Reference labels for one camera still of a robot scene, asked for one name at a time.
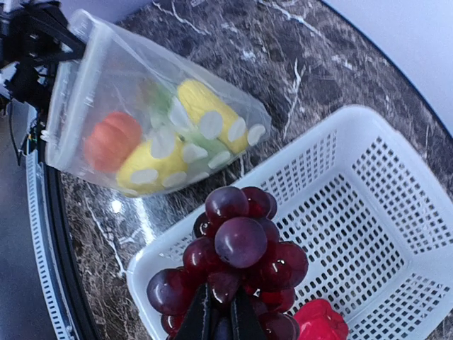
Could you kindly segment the yellow corn toy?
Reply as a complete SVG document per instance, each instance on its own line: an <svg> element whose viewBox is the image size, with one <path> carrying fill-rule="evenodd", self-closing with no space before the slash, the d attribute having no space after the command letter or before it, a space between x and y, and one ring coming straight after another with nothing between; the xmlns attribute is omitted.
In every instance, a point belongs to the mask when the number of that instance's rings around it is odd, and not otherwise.
<svg viewBox="0 0 453 340"><path fill-rule="evenodd" d="M174 189L188 179L183 159L184 143L177 137L161 144L157 139L141 143L116 173L120 190L130 196L145 196Z"/></svg>
<svg viewBox="0 0 453 340"><path fill-rule="evenodd" d="M246 121L202 82L185 80L178 86L177 97L204 138L218 139L234 154L247 148Z"/></svg>

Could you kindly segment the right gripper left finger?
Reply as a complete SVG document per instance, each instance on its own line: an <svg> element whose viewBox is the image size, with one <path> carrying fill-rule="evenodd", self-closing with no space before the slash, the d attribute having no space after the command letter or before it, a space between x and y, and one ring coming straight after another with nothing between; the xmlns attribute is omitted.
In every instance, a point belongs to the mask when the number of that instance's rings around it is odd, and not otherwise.
<svg viewBox="0 0 453 340"><path fill-rule="evenodd" d="M174 340L208 340L210 338L212 296L207 283L201 285L193 298Z"/></svg>

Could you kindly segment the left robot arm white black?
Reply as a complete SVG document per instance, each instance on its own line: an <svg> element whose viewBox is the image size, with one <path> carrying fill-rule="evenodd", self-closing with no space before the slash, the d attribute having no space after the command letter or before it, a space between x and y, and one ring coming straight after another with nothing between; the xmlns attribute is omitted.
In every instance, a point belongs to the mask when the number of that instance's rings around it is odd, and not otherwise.
<svg viewBox="0 0 453 340"><path fill-rule="evenodd" d="M57 67L81 60L86 43L69 30L60 1L1 2L1 97L48 115Z"/></svg>

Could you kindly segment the orange pumpkin toy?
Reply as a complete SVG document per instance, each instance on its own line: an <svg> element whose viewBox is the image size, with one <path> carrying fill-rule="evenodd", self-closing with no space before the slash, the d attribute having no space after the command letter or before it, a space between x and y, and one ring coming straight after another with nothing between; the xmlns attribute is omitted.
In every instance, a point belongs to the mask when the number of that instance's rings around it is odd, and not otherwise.
<svg viewBox="0 0 453 340"><path fill-rule="evenodd" d="M121 111L109 113L97 123L84 142L86 161L96 170L116 172L142 141L141 125Z"/></svg>

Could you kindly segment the dark red grape bunch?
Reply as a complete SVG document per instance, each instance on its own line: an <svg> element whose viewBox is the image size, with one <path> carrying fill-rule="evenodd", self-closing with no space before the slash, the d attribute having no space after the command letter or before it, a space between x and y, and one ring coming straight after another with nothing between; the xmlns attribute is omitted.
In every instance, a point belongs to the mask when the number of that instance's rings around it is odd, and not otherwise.
<svg viewBox="0 0 453 340"><path fill-rule="evenodd" d="M207 283L212 296L209 339L233 339L230 305L239 288L249 296L267 339L296 339L299 326L288 315L309 260L294 242L282 241L273 218L275 197L249 186L212 191L193 225L182 265L165 268L147 285L147 298L174 339L195 297Z"/></svg>

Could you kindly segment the white plastic perforated basket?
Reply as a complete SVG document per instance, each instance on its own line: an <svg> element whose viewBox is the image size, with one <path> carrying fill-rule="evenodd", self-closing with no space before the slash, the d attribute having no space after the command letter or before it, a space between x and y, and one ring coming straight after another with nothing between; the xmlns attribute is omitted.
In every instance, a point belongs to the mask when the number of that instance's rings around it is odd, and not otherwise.
<svg viewBox="0 0 453 340"><path fill-rule="evenodd" d="M426 339L452 309L452 202L399 133L373 110L348 106L252 170L277 201L282 241L309 269L288 315L324 299L347 339ZM154 274L182 265L205 203L130 262L127 284L153 339L168 339L147 298Z"/></svg>

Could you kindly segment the white cauliflower toy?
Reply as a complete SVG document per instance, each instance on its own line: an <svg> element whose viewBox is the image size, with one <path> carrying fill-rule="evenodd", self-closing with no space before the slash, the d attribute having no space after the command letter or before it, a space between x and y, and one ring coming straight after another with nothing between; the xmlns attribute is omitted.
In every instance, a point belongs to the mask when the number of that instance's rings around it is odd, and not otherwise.
<svg viewBox="0 0 453 340"><path fill-rule="evenodd" d="M153 157L164 159L176 153L193 180L209 176L234 158L223 142L207 137L205 130L189 118L177 95L152 81L144 82L140 91L149 112L151 131L147 137L154 143Z"/></svg>

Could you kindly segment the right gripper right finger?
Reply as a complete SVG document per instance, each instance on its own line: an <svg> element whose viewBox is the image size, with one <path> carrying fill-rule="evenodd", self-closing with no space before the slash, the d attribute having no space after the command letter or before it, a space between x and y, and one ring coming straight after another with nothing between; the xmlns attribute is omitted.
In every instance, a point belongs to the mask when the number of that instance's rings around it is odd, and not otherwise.
<svg viewBox="0 0 453 340"><path fill-rule="evenodd" d="M266 340L249 296L239 288L230 305L231 328L234 340Z"/></svg>

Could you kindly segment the clear polka dot zip bag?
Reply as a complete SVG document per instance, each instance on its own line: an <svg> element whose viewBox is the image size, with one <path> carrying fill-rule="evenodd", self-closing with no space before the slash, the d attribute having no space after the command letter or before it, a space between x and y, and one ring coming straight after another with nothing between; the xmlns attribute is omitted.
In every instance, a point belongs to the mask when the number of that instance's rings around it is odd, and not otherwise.
<svg viewBox="0 0 453 340"><path fill-rule="evenodd" d="M86 43L86 49L82 59L63 62L57 70L47 127L42 133L48 166L123 193L116 181L119 169L113 173L96 171L86 161L84 142L95 125L113 111L131 115L141 125L141 143L150 140L149 112L140 91L146 81L175 95L185 80L200 81L246 121L248 146L240 154L232 153L234 158L228 164L269 135L271 119L264 105L198 64L84 10L71 17L69 29ZM177 191L207 177L188 177L179 187L159 193Z"/></svg>

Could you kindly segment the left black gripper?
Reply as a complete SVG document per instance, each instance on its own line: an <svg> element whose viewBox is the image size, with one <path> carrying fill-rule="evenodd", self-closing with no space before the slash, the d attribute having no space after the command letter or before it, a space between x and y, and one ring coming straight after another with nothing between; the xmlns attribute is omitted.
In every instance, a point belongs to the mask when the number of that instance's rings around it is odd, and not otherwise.
<svg viewBox="0 0 453 340"><path fill-rule="evenodd" d="M47 108L52 90L37 68L80 60L86 43L67 27L60 1L1 2L1 95ZM63 52L61 43L71 52Z"/></svg>

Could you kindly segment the red bell pepper toy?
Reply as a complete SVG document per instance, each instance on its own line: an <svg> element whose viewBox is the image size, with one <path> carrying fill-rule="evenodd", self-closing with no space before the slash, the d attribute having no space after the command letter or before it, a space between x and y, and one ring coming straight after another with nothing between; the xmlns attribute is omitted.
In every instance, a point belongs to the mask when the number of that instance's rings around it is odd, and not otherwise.
<svg viewBox="0 0 453 340"><path fill-rule="evenodd" d="M301 340L346 340L349 328L342 315L336 312L329 301L312 300L294 315L299 326Z"/></svg>

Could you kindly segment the black front rail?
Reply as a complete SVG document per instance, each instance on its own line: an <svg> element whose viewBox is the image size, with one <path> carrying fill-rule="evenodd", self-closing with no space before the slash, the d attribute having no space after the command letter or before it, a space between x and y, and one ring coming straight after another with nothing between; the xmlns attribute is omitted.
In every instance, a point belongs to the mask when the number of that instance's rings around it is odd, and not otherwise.
<svg viewBox="0 0 453 340"><path fill-rule="evenodd" d="M75 338L100 339L76 262L59 172L45 164L42 165L42 172L52 254L55 256L57 279L73 323Z"/></svg>

